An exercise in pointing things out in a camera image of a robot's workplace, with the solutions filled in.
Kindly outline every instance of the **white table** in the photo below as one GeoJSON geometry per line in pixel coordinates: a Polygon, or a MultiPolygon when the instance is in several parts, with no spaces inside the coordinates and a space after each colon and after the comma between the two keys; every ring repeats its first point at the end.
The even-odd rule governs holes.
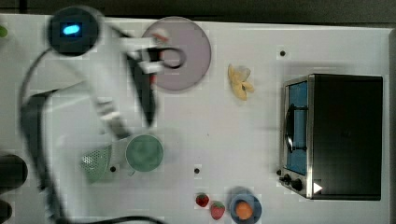
{"type": "MultiPolygon", "coordinates": [[[[10,34],[0,39],[0,146],[30,163],[17,132],[16,94],[21,79],[44,48],[45,16],[1,15],[10,34]]],[[[111,19],[120,28],[141,36],[153,22],[111,19]]],[[[127,176],[106,174],[89,186],[84,197],[96,207],[87,217],[148,215],[167,223],[232,223],[228,214],[215,221],[197,209],[194,193],[204,191],[224,201],[230,188],[252,189],[262,202],[258,223],[389,223],[389,32],[324,26],[198,22],[212,44],[212,64],[203,81],[178,94],[156,90],[157,128],[164,143],[162,166],[156,172],[127,176]],[[279,56],[281,50],[286,56],[279,56]],[[256,91],[246,102],[237,100],[229,85],[229,64],[245,65],[256,91]],[[381,75],[384,78],[384,150],[380,202],[308,201],[281,187],[280,94],[284,81],[311,73],[381,75]],[[193,170],[200,167],[201,173],[193,170]]],[[[30,93],[70,86],[80,80],[58,63],[38,68],[30,93]]],[[[29,166],[23,187],[0,198],[12,203],[8,223],[44,223],[43,200],[35,189],[29,166]]],[[[59,181],[62,176],[55,176],[59,181]]],[[[60,186],[65,194],[72,190],[60,186]]],[[[67,205],[73,213],[78,204],[67,205]]]]}

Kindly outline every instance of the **toy orange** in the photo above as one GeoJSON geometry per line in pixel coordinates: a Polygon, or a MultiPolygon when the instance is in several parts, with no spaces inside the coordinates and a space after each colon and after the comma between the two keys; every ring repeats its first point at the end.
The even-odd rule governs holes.
{"type": "Polygon", "coordinates": [[[246,202],[241,202],[236,206],[236,214],[239,218],[246,220],[253,215],[253,210],[251,209],[250,205],[246,202]]]}

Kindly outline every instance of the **plate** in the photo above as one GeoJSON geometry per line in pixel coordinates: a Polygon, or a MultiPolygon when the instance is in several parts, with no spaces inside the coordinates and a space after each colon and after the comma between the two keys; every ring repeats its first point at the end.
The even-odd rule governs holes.
{"type": "MultiPolygon", "coordinates": [[[[186,62],[178,69],[164,68],[156,77],[157,86],[169,91],[183,91],[199,82],[209,69],[211,47],[205,32],[195,22],[181,17],[166,17],[150,25],[143,37],[166,35],[166,44],[186,54],[186,62]]],[[[166,61],[177,60],[172,52],[164,52],[166,61]]]]}

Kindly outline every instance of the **blue plate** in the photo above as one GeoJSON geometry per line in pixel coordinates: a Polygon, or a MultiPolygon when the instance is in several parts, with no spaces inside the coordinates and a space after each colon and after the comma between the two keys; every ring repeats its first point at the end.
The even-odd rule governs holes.
{"type": "Polygon", "coordinates": [[[230,214],[231,217],[233,218],[233,221],[236,222],[237,224],[254,224],[262,216],[262,204],[252,194],[249,193],[236,194],[231,201],[230,214]],[[241,202],[248,203],[248,205],[253,210],[253,215],[248,219],[240,219],[239,216],[236,214],[236,206],[241,202]]]}

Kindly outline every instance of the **toy strawberry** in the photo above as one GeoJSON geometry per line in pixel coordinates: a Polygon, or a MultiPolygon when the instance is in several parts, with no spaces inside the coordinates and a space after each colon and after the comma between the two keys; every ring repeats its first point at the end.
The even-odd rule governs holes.
{"type": "Polygon", "coordinates": [[[215,220],[221,219],[222,215],[224,214],[225,207],[224,204],[221,202],[214,202],[212,206],[210,206],[210,215],[215,220]]]}
{"type": "Polygon", "coordinates": [[[197,196],[195,199],[195,202],[200,205],[201,207],[206,207],[207,204],[209,203],[209,197],[207,197],[206,194],[201,193],[197,196]]]}

